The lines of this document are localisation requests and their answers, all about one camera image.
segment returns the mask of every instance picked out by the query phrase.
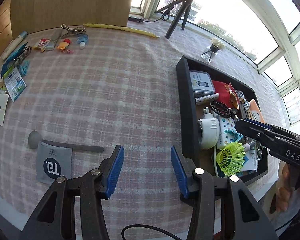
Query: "gray spoon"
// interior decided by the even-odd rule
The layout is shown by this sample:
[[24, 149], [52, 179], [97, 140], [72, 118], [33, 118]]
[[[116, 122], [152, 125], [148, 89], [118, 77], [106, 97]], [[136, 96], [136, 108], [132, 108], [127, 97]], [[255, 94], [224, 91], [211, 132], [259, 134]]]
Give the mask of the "gray spoon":
[[77, 145], [77, 144], [69, 144], [69, 143], [58, 143], [58, 142], [51, 142], [42, 139], [42, 136], [37, 131], [33, 130], [28, 137], [28, 145], [30, 149], [37, 149], [39, 142], [44, 142], [51, 146], [55, 147], [65, 147], [65, 148], [72, 148], [73, 150], [77, 151], [87, 151], [87, 152], [96, 152], [101, 153], [103, 152], [104, 148], [100, 146], [88, 146], [88, 145]]

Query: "building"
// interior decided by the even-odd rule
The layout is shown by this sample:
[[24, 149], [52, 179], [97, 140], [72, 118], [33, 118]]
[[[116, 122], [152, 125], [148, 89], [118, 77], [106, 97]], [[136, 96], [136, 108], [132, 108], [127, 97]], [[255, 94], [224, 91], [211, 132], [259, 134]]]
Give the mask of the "building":
[[[165, 0], [164, 1], [164, 5], [168, 5], [169, 3], [172, 3], [173, 0]], [[179, 10], [179, 8], [181, 7], [181, 3], [175, 5], [175, 7], [171, 10], [170, 14], [175, 16]], [[201, 10], [202, 6], [198, 3], [194, 2], [191, 4], [191, 10], [188, 16], [188, 21], [197, 24], [197, 22], [200, 20], [198, 18], [196, 18], [197, 13]]]

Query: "yellow shuttlecock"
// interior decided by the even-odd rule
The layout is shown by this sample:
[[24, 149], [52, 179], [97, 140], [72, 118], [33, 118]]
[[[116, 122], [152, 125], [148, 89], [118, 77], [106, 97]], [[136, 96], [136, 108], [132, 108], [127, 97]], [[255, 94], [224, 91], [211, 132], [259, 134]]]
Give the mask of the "yellow shuttlecock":
[[229, 143], [216, 156], [216, 162], [227, 176], [235, 175], [243, 167], [245, 152], [241, 143]]

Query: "tripod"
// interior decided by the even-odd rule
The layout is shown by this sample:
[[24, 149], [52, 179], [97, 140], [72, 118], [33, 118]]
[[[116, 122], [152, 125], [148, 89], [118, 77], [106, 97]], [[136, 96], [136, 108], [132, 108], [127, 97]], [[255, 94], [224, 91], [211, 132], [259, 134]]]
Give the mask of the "tripod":
[[183, 14], [185, 14], [185, 16], [183, 18], [181, 28], [182, 28], [182, 30], [185, 29], [192, 2], [193, 2], [193, 0], [175, 0], [174, 2], [166, 5], [165, 7], [162, 7], [161, 9], [155, 11], [155, 13], [160, 13], [160, 12], [162, 13], [164, 10], [171, 10], [177, 4], [182, 3], [180, 9], [178, 10], [176, 16], [174, 17], [174, 19], [166, 33], [167, 39], [170, 38], [171, 34], [173, 33], [174, 29], [176, 28], [176, 26], [177, 26], [179, 20], [181, 19], [181, 17], [183, 16]]

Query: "cord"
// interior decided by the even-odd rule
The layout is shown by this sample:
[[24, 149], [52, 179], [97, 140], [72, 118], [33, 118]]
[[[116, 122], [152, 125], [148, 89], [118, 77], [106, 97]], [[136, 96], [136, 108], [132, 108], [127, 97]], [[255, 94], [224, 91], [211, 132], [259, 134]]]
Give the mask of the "cord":
[[162, 15], [161, 15], [161, 17], [160, 17], [159, 19], [157, 19], [157, 20], [155, 20], [155, 21], [146, 21], [146, 20], [144, 20], [143, 22], [146, 22], [146, 23], [154, 23], [154, 22], [157, 22], [157, 21], [159, 21], [159, 20], [168, 21], [168, 20], [170, 19], [170, 11], [174, 8], [174, 5], [173, 5], [174, 1], [175, 1], [175, 0], [173, 0], [172, 3], [170, 3], [169, 8], [166, 9], [166, 10], [162, 13]]
[[278, 231], [281, 228], [285, 227], [286, 225], [288, 225], [292, 220], [299, 218], [300, 217], [300, 212], [298, 212], [293, 218], [291, 218], [288, 222], [286, 222], [285, 224], [283, 224], [282, 226], [278, 227], [277, 229], [275, 229], [274, 231]]
[[216, 173], [216, 177], [219, 177], [218, 169], [217, 169], [217, 145], [213, 147], [213, 165], [214, 165], [214, 171]]
[[218, 115], [229, 118], [232, 109], [226, 106], [226, 104], [218, 101], [212, 101], [210, 103], [211, 109]]
[[122, 236], [122, 239], [123, 240], [126, 240], [126, 238], [124, 237], [124, 232], [129, 229], [129, 228], [149, 228], [149, 229], [152, 229], [152, 230], [155, 230], [155, 231], [158, 231], [158, 232], [161, 232], [161, 233], [164, 233], [166, 234], [167, 236], [170, 236], [171, 238], [175, 239], [175, 240], [182, 240], [181, 238], [175, 236], [174, 234], [166, 231], [166, 230], [163, 230], [161, 228], [157, 228], [157, 227], [153, 227], [153, 226], [148, 226], [148, 225], [141, 225], [141, 224], [134, 224], [134, 225], [130, 225], [130, 226], [127, 226], [125, 227], [124, 229], [122, 229], [121, 231], [121, 236]]
[[249, 110], [250, 103], [244, 98], [244, 94], [241, 91], [235, 90], [239, 100], [242, 102], [244, 109]]

